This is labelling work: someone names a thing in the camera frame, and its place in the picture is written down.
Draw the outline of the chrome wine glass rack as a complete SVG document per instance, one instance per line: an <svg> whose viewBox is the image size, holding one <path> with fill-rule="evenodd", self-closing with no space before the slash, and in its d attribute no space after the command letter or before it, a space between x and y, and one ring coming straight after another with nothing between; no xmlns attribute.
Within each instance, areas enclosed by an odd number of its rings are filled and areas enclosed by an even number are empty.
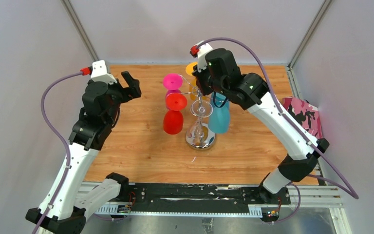
<svg viewBox="0 0 374 234"><path fill-rule="evenodd" d="M208 150L214 146L216 141L216 134L205 123L205 119L213 114L213 107L210 103L211 98L204 96L200 89L186 78L182 79L182 83L186 83L189 86L189 91L182 94L193 96L189 110L195 117L194 123L186 131L186 143L195 150Z"/></svg>

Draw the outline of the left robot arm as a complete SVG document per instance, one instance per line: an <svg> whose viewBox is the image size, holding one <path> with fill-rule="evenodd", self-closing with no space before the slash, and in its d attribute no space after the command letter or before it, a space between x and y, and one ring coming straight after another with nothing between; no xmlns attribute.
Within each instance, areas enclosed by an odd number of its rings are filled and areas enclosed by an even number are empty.
<svg viewBox="0 0 374 234"><path fill-rule="evenodd" d="M38 207L27 211L26 220L35 225L33 233L45 229L54 234L79 234L106 202L136 200L128 178L117 173L110 173L100 185L77 198L90 165L118 122L121 104L142 95L139 80L127 71L121 73L127 87L109 73L98 76L83 69L80 74L91 76L82 96L83 107L69 138L61 138L66 155L51 189Z"/></svg>

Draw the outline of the blue wine glass front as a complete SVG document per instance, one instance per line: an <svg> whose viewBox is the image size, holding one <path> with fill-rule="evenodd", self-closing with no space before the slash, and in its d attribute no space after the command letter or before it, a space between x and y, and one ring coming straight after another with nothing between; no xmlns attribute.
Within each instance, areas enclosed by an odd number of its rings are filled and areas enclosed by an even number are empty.
<svg viewBox="0 0 374 234"><path fill-rule="evenodd" d="M229 100L224 95L213 92L210 104L213 111L208 121L209 129L216 134L226 133L230 124Z"/></svg>

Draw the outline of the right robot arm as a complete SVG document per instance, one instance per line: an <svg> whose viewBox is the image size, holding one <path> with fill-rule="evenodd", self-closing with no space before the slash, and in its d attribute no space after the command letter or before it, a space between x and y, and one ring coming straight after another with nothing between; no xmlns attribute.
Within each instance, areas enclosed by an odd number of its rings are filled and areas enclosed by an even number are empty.
<svg viewBox="0 0 374 234"><path fill-rule="evenodd" d="M287 150L284 160L258 187L260 200L272 203L283 187L301 181L312 172L329 142L303 129L261 76L241 73L231 51L193 46L190 54L198 61L192 74L202 94L221 94L225 101L239 105L259 119Z"/></svg>

